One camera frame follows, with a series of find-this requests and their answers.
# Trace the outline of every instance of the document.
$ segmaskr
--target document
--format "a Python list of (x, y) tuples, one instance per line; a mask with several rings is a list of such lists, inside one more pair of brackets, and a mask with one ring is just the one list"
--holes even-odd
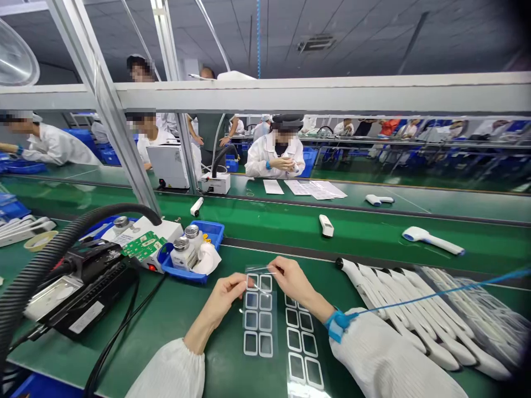
[(273, 195), (283, 195), (284, 191), (280, 188), (277, 180), (264, 180), (264, 188), (266, 193)]

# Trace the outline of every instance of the white machine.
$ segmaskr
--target white machine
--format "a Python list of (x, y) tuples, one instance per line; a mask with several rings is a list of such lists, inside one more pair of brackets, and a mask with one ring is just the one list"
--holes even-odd
[(201, 177), (201, 189), (208, 193), (226, 195), (231, 188), (231, 175), (225, 172), (217, 172), (215, 177), (208, 172)]
[(465, 253), (465, 250), (462, 247), (454, 245), (447, 240), (432, 236), (428, 231), (419, 227), (409, 227), (402, 233), (402, 236), (410, 242), (421, 240), (455, 255), (463, 255)]
[(167, 188), (190, 188), (186, 160), (181, 145), (163, 144), (147, 148), (149, 160), (159, 183)]

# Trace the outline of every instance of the gray ceiling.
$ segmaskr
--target gray ceiling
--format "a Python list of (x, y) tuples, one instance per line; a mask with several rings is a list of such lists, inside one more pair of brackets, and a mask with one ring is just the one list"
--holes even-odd
[[(142, 47), (120, 1), (87, 5), (116, 81)], [(231, 67), (257, 76), (255, 0), (203, 0)], [(159, 71), (163, 71), (150, 0), (127, 0)], [(169, 0), (178, 54), (223, 71), (217, 46), (194, 0)], [(429, 12), (404, 74), (500, 71), (521, 48), (504, 0), (261, 0), (262, 78), (394, 75), (422, 12)], [(73, 68), (48, 11), (3, 19), (39, 61)], [(297, 43), (334, 36), (329, 50), (299, 54)]]

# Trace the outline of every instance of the label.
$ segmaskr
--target label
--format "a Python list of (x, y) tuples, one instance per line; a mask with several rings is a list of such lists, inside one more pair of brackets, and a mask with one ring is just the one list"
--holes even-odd
[(96, 301), (68, 330), (80, 334), (101, 313), (104, 305)]

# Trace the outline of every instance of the sleeve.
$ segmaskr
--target sleeve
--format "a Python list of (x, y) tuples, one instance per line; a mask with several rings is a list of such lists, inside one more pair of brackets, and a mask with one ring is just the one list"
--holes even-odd
[(38, 161), (44, 163), (54, 163), (58, 166), (64, 165), (68, 161), (68, 148), (61, 149), (60, 139), (52, 138), (49, 140), (49, 148), (47, 153), (34, 150), (33, 145), (30, 145), (29, 149), (22, 151), (22, 157), (29, 161)]
[(358, 316), (341, 344), (330, 339), (330, 346), (367, 398), (467, 397), (448, 373), (373, 313)]
[(157, 351), (126, 398), (201, 398), (204, 386), (205, 355), (192, 353), (180, 338)]
[(256, 140), (247, 153), (247, 163), (245, 163), (245, 175), (247, 177), (272, 177), (280, 178), (285, 175), (285, 171), (278, 169), (266, 169), (266, 161), (260, 160), (260, 152), (262, 151), (262, 138)]
[(306, 167), (306, 162), (304, 161), (304, 147), (302, 143), (297, 145), (297, 150), (295, 151), (295, 162), (299, 165), (299, 172), (288, 173), (290, 177), (297, 177), (301, 175)]

